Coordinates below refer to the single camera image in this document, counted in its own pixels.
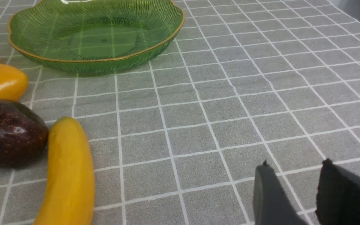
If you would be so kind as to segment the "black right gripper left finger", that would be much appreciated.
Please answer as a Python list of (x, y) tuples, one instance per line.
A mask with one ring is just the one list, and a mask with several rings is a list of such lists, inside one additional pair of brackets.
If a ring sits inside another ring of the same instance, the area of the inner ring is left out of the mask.
[(256, 225), (305, 225), (266, 161), (255, 169), (253, 211)]

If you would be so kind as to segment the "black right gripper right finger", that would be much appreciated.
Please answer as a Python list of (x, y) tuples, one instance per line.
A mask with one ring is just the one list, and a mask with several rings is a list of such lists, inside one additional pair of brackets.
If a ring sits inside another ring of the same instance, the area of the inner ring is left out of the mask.
[(322, 163), (315, 214), (321, 225), (360, 225), (360, 176), (330, 159)]

